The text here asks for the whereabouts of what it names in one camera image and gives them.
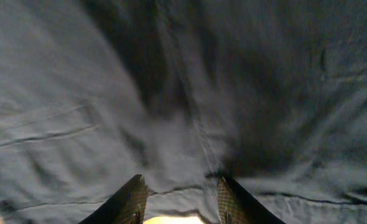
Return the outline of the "navy blue shorts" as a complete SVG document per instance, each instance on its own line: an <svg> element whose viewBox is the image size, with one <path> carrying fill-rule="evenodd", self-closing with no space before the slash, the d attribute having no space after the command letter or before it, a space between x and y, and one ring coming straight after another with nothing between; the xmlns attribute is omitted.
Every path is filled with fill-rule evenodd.
<svg viewBox="0 0 367 224"><path fill-rule="evenodd" d="M367 1L0 1L0 217L367 223Z"/></svg>

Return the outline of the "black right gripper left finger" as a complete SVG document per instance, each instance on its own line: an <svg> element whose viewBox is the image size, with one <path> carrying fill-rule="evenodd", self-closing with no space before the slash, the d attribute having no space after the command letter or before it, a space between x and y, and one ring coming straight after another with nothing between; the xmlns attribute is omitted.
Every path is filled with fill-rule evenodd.
<svg viewBox="0 0 367 224"><path fill-rule="evenodd" d="M78 224L143 224L148 196L144 176L136 174Z"/></svg>

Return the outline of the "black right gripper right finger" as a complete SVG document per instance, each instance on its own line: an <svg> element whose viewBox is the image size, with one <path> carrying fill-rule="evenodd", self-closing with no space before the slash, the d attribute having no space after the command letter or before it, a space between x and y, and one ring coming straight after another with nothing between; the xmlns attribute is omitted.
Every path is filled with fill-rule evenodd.
<svg viewBox="0 0 367 224"><path fill-rule="evenodd" d="M285 224L230 177L218 179L218 209L222 224Z"/></svg>

